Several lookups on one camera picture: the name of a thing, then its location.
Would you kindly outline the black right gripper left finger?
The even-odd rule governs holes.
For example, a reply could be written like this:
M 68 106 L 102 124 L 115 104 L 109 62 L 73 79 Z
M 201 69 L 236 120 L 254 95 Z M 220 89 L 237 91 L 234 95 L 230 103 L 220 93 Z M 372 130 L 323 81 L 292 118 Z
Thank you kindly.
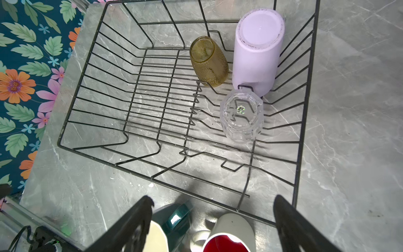
M 87 252 L 141 252 L 150 230 L 153 200 L 143 196 Z

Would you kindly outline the clear glass cup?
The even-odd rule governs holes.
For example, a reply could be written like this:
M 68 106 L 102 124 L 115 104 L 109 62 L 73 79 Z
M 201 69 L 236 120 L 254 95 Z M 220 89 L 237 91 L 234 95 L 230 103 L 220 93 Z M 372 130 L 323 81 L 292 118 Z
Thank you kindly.
M 254 141 L 263 129 L 263 101 L 250 88 L 232 90 L 220 103 L 219 117 L 227 138 Z

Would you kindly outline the lilac plastic cup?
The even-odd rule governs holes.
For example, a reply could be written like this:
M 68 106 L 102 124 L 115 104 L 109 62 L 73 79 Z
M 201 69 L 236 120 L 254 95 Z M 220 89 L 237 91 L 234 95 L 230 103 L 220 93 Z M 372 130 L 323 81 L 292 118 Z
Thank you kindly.
M 255 9 L 242 17 L 235 34 L 235 89 L 249 86 L 258 97 L 269 93 L 275 82 L 284 34 L 284 20 L 273 9 Z

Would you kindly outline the amber textured glass cup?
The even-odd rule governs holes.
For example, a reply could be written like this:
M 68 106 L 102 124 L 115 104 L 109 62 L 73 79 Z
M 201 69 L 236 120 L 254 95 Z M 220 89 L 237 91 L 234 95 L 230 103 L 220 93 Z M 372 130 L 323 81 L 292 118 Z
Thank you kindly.
M 228 62 L 214 40 L 208 36 L 195 39 L 190 48 L 190 58 L 199 80 L 212 87 L 223 84 L 229 74 Z

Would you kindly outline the dark green mug white inside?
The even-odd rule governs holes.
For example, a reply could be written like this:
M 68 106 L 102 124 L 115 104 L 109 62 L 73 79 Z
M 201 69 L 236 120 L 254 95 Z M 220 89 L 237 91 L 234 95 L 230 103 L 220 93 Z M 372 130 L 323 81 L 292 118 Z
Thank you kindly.
M 168 204 L 155 211 L 151 218 L 143 252 L 174 252 L 191 226 L 193 205 Z

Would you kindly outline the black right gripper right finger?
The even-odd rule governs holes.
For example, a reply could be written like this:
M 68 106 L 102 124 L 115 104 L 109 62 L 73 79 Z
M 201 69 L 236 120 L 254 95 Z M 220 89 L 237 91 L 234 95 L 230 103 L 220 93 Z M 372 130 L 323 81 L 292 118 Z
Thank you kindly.
M 273 204 L 276 228 L 284 252 L 339 252 L 340 249 L 321 234 L 283 196 Z

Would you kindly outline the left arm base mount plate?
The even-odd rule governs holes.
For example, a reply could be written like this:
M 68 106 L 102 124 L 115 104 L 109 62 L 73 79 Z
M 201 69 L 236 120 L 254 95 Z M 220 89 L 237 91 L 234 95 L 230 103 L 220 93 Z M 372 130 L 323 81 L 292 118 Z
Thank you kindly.
M 24 226 L 15 236 L 6 252 L 15 252 L 24 232 L 26 241 L 30 244 L 29 252 L 81 252 L 79 248 L 64 240 L 45 226 L 36 228 L 33 238 L 30 239 L 31 226 Z

